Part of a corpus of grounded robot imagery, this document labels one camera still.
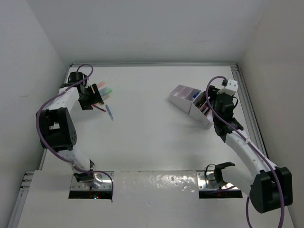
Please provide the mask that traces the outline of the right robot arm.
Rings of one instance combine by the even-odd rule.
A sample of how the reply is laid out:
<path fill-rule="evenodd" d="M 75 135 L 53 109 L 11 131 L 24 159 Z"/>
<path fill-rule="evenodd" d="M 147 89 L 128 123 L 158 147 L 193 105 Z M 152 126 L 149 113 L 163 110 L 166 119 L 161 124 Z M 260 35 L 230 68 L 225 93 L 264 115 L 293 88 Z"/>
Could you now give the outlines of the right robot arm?
<path fill-rule="evenodd" d="M 236 170 L 235 164 L 217 164 L 213 171 L 217 183 L 230 182 L 246 193 L 259 213 L 266 213 L 293 203 L 292 174 L 278 167 L 251 142 L 243 126 L 233 116 L 233 95 L 215 86 L 206 90 L 207 104 L 213 108 L 214 130 L 246 165 L 250 175 Z"/>

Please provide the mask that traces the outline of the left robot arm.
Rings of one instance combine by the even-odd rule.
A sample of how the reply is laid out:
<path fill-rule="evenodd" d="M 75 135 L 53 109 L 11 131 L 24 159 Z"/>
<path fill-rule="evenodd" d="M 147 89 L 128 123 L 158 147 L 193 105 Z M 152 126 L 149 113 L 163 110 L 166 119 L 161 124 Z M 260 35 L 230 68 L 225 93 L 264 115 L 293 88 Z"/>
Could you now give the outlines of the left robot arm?
<path fill-rule="evenodd" d="M 45 102 L 36 114 L 36 128 L 43 148 L 68 163 L 77 182 L 91 184 L 96 181 L 94 163 L 76 147 L 77 133 L 70 111 L 75 103 L 82 110 L 104 101 L 96 84 L 88 85 L 88 77 L 79 71 L 69 74 L 58 95 Z"/>

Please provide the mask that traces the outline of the light blue pen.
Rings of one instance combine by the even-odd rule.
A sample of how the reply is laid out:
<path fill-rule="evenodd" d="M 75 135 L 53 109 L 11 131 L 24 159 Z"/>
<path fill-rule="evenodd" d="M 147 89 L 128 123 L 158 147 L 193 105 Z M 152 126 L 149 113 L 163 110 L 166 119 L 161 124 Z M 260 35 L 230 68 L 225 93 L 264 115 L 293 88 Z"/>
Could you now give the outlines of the light blue pen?
<path fill-rule="evenodd" d="M 112 115 L 112 112 L 111 112 L 109 106 L 106 104 L 105 107 L 106 107 L 106 110 L 107 110 L 107 112 L 108 112 L 108 114 L 110 116 L 111 121 L 113 122 L 114 121 L 114 117 Z"/>

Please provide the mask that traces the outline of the large black-handled scissors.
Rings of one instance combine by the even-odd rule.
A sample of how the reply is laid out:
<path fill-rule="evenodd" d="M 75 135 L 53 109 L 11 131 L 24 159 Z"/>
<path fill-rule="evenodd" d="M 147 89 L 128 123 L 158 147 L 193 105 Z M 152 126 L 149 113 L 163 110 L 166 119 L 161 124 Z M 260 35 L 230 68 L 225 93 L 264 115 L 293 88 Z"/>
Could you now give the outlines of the large black-handled scissors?
<path fill-rule="evenodd" d="M 196 103 L 196 107 L 200 108 L 203 104 L 205 103 L 204 99 L 200 99 L 197 103 Z"/>

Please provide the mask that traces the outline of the red gel pen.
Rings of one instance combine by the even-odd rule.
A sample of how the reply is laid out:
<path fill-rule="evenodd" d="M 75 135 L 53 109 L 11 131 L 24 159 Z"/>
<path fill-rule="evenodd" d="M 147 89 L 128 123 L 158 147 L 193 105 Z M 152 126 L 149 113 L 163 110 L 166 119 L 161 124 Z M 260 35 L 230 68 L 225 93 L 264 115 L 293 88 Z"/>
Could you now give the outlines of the red gel pen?
<path fill-rule="evenodd" d="M 105 112 L 105 113 L 106 113 L 106 110 L 105 110 L 105 109 L 100 108 L 100 107 L 98 107 L 98 106 L 97 106 L 97 105 L 95 105 L 95 104 L 93 104 L 93 105 L 92 105 L 92 107 L 93 107 L 93 108 L 96 108 L 96 109 L 98 109 L 98 110 L 100 110 L 100 111 L 102 111 L 102 112 Z"/>

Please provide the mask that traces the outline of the white worn eraser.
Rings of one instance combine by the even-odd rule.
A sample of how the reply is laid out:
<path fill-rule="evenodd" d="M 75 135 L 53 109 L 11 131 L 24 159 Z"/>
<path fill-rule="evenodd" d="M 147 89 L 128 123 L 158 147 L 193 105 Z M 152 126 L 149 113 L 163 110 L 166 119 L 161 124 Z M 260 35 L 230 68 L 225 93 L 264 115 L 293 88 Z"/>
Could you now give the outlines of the white worn eraser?
<path fill-rule="evenodd" d="M 103 99 L 103 100 L 105 100 L 105 99 L 107 99 L 107 98 L 109 98 L 109 94 L 106 94 L 106 95 L 102 96 L 102 99 Z"/>

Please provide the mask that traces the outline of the pink thin highlighter pen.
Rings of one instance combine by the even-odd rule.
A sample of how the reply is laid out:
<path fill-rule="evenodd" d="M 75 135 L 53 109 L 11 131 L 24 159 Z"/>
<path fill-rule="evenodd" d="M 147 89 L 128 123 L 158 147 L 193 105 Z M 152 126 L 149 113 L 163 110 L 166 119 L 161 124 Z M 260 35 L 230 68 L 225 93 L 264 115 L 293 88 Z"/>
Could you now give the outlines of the pink thin highlighter pen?
<path fill-rule="evenodd" d="M 202 114 L 205 115 L 205 116 L 207 116 L 207 115 L 209 114 L 210 108 L 209 108 L 207 102 L 205 102 L 205 103 L 201 106 L 200 111 L 201 111 Z"/>

